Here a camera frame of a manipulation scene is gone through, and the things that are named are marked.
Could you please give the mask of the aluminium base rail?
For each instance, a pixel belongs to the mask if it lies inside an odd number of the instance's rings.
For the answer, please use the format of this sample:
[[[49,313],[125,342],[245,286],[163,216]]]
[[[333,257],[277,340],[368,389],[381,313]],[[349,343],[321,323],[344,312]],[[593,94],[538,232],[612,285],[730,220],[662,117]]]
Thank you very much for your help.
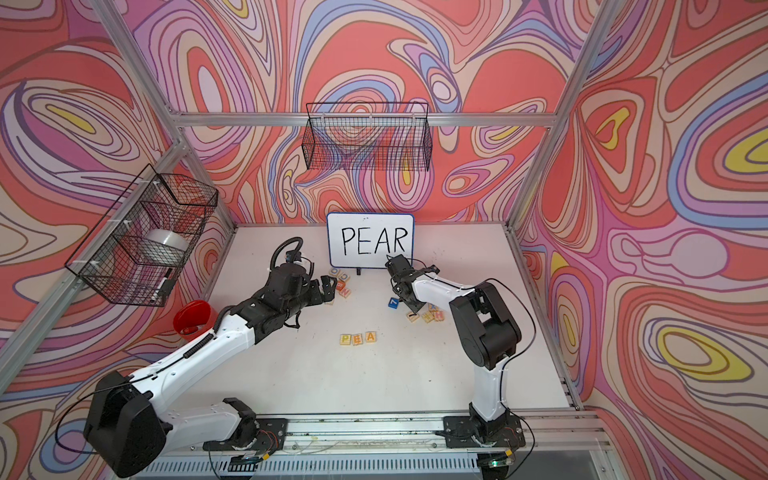
[[[625,479],[601,420],[579,411],[522,411],[479,443],[448,412],[286,415],[282,447],[164,454],[140,479]]]

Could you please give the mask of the white board reading PEAR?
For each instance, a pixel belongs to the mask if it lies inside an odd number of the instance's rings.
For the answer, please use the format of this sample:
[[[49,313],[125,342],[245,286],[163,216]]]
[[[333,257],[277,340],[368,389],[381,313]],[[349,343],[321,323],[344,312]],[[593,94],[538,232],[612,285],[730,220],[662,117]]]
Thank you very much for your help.
[[[326,226],[332,267],[383,269],[390,257],[413,258],[411,214],[333,212]]]

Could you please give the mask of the red plastic cup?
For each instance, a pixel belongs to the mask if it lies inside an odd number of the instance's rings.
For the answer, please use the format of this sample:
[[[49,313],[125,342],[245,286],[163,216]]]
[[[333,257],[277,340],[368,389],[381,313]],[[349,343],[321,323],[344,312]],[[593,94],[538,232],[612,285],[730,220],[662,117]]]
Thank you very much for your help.
[[[185,341],[192,341],[213,327],[217,315],[208,302],[195,300],[175,314],[173,329]]]

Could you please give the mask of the white tape roll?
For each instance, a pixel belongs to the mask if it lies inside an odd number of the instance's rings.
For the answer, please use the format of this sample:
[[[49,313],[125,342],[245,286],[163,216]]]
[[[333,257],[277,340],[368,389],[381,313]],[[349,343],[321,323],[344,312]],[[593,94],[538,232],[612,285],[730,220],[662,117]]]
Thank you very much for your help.
[[[188,247],[188,241],[180,234],[166,229],[153,229],[144,238],[142,252],[155,264],[172,266],[182,263]]]

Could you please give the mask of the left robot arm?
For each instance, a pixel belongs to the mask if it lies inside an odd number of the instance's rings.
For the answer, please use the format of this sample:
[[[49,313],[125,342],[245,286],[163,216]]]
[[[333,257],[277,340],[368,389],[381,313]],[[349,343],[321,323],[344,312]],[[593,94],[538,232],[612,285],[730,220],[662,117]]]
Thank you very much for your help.
[[[272,333],[297,329],[303,309],[331,302],[337,281],[315,277],[295,236],[273,252],[265,285],[251,297],[222,309],[214,325],[178,350],[129,375],[112,371],[89,394],[83,427],[89,453],[100,456],[120,478],[131,477],[169,451],[198,444],[230,451],[256,448],[264,430],[242,400],[227,397],[211,406],[172,410],[200,380]]]

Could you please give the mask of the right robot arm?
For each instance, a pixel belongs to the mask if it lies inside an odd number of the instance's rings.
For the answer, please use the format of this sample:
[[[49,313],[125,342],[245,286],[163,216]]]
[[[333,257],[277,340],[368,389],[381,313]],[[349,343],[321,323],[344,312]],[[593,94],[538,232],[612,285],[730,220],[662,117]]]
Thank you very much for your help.
[[[465,415],[445,416],[436,434],[450,449],[526,445],[522,419],[506,405],[504,370],[517,355],[523,333],[502,294],[488,278],[474,286],[439,276],[434,266],[416,268],[403,255],[387,258],[393,292],[414,314],[433,305],[453,321],[460,345],[474,365],[474,390]]]

